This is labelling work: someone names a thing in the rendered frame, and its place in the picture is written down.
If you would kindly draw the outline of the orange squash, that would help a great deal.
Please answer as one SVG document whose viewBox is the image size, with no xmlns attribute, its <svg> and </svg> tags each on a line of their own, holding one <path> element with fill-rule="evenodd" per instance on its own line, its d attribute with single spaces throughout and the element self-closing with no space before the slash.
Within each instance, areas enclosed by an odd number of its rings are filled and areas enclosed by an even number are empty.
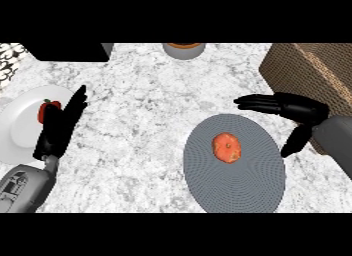
<svg viewBox="0 0 352 256">
<path fill-rule="evenodd" d="M 241 142 L 234 134 L 221 133 L 212 141 L 215 157 L 226 164 L 232 164 L 241 158 Z"/>
</svg>

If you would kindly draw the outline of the grey round placemat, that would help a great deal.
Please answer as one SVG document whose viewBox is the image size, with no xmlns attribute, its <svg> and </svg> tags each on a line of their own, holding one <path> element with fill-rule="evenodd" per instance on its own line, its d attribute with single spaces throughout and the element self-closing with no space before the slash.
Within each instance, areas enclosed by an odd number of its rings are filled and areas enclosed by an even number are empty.
<svg viewBox="0 0 352 256">
<path fill-rule="evenodd" d="M 241 142 L 241 158 L 231 164 L 213 154 L 218 134 Z M 272 213 L 286 190 L 286 166 L 277 143 L 249 118 L 235 114 L 209 117 L 194 128 L 184 149 L 190 192 L 209 213 Z"/>
</svg>

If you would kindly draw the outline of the grey pot with orange content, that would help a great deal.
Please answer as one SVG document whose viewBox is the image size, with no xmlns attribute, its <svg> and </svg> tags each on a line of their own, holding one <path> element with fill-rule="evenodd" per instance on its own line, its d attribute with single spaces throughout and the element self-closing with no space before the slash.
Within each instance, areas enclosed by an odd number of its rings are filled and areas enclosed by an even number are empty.
<svg viewBox="0 0 352 256">
<path fill-rule="evenodd" d="M 201 55 L 206 49 L 204 43 L 194 43 L 194 44 L 175 44 L 175 43 L 164 43 L 163 44 L 164 52 L 170 57 L 179 60 L 191 60 Z"/>
</svg>

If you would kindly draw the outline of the black appliance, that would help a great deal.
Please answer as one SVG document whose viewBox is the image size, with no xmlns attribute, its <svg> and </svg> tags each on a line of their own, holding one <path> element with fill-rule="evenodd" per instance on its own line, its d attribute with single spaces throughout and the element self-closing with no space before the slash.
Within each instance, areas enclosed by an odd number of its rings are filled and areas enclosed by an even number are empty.
<svg viewBox="0 0 352 256">
<path fill-rule="evenodd" d="M 92 42 L 42 42 L 24 43 L 23 46 L 40 61 L 107 62 L 110 60 L 114 44 Z"/>
</svg>

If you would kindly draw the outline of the white round plate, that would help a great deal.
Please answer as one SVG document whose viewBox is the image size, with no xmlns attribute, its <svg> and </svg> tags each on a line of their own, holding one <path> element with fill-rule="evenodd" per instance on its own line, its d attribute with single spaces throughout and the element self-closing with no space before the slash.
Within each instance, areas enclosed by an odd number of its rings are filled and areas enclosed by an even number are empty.
<svg viewBox="0 0 352 256">
<path fill-rule="evenodd" d="M 37 112 L 45 99 L 58 101 L 61 106 L 70 101 L 73 92 L 61 86 L 43 86 L 21 94 L 0 112 L 0 162 L 27 164 L 36 161 L 33 151 L 42 132 Z"/>
</svg>

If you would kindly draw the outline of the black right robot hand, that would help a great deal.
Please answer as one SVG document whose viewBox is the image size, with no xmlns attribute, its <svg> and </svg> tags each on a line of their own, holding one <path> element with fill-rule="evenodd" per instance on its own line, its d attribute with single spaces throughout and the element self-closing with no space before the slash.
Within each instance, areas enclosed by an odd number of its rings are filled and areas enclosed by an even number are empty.
<svg viewBox="0 0 352 256">
<path fill-rule="evenodd" d="M 328 105 L 305 96 L 283 92 L 241 96 L 234 103 L 240 110 L 275 114 L 299 123 L 283 146 L 281 157 L 287 158 L 300 152 L 311 140 L 314 127 L 328 119 Z"/>
</svg>

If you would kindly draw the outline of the red bell pepper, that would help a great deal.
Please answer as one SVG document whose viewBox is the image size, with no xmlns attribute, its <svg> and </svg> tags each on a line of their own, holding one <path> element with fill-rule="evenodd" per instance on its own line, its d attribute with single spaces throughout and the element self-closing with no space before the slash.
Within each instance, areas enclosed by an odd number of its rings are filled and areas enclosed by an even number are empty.
<svg viewBox="0 0 352 256">
<path fill-rule="evenodd" d="M 51 99 L 43 99 L 43 103 L 40 105 L 40 109 L 39 109 L 39 112 L 37 112 L 37 121 L 40 124 L 45 123 L 45 118 L 46 118 L 46 111 L 48 111 L 48 107 L 52 106 L 54 109 L 57 110 L 54 113 L 55 115 L 58 116 L 60 113 L 61 113 L 61 102 L 60 101 L 52 101 Z"/>
</svg>

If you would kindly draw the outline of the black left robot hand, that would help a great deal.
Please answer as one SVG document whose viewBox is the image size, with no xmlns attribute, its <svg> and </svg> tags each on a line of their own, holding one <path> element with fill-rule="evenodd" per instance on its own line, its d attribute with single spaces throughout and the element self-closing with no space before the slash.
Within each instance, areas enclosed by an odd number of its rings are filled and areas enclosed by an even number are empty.
<svg viewBox="0 0 352 256">
<path fill-rule="evenodd" d="M 88 107 L 86 99 L 86 86 L 82 85 L 58 116 L 54 113 L 57 111 L 54 107 L 48 107 L 43 129 L 33 152 L 33 157 L 37 160 L 51 155 L 57 158 L 63 157 L 76 124 Z"/>
</svg>

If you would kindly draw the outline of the brown wicker basket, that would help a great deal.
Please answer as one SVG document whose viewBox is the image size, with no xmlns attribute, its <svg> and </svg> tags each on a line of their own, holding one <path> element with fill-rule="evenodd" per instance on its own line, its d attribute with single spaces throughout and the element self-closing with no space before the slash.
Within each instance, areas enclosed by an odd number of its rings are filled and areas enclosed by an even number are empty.
<svg viewBox="0 0 352 256">
<path fill-rule="evenodd" d="M 352 43 L 274 43 L 259 72 L 274 92 L 306 96 L 352 117 Z"/>
</svg>

